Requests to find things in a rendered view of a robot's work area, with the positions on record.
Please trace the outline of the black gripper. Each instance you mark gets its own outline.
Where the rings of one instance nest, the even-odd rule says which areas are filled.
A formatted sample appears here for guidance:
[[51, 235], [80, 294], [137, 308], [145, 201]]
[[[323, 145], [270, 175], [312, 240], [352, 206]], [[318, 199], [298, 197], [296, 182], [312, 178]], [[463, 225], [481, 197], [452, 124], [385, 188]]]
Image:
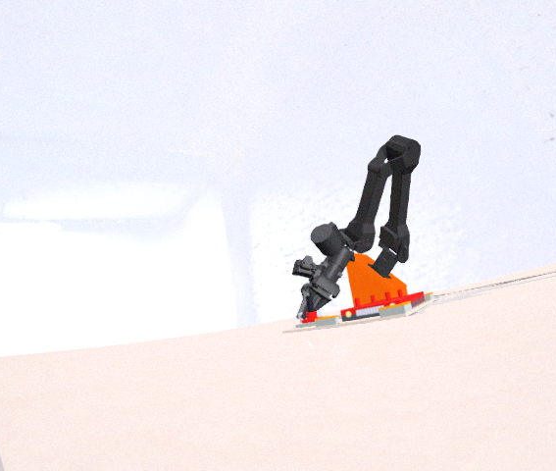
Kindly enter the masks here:
[[[343, 269], [339, 265], [337, 266], [328, 260], [325, 260], [323, 265], [320, 275], [315, 279], [312, 278], [310, 280], [311, 282], [305, 283], [301, 288], [303, 300], [298, 313], [302, 312], [300, 316], [302, 320], [307, 319], [306, 313], [308, 313], [308, 309], [306, 296], [312, 296], [314, 311], [318, 311], [340, 293], [340, 285], [337, 284], [337, 281], [344, 275], [342, 274]], [[298, 313], [296, 316], [297, 320], [299, 320]]]

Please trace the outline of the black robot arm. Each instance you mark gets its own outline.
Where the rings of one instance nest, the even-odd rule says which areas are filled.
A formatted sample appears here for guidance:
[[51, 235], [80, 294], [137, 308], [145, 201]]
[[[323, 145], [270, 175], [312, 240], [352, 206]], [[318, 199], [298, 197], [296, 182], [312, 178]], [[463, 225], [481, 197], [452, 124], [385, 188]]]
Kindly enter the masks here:
[[[374, 264], [367, 264], [381, 277], [392, 279], [389, 273], [396, 263], [404, 264], [409, 259], [410, 230], [406, 224], [408, 202], [411, 174], [419, 164], [420, 156], [421, 144], [400, 134], [393, 135], [379, 148], [376, 157], [368, 164], [359, 207], [347, 228], [339, 229], [330, 221], [316, 226], [311, 232], [310, 239], [326, 256], [325, 260], [339, 265], [344, 271], [349, 260], [355, 262], [353, 251], [362, 254], [373, 248], [376, 239], [375, 218], [386, 181], [392, 176], [389, 218], [379, 228], [378, 247], [382, 251]], [[388, 162], [384, 163], [386, 158]], [[317, 265], [312, 256], [306, 255], [303, 260], [294, 262], [292, 275], [311, 282], [312, 278], [320, 275], [323, 263]]]

